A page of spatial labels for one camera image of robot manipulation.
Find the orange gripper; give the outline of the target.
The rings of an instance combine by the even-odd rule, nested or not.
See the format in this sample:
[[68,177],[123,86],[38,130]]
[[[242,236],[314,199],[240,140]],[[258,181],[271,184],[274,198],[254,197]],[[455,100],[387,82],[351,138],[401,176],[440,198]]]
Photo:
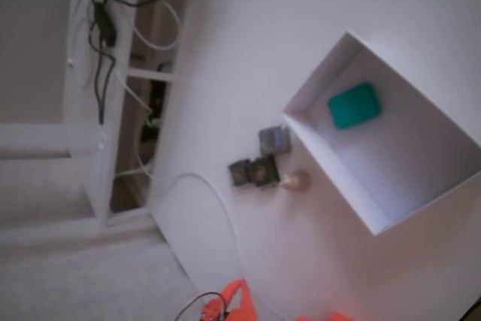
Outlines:
[[245,279],[236,279],[228,283],[221,291],[225,301],[231,301],[235,294],[240,291],[240,309],[224,311],[223,303],[220,298],[208,301],[201,309],[201,321],[256,321],[257,313],[253,303],[250,288]]

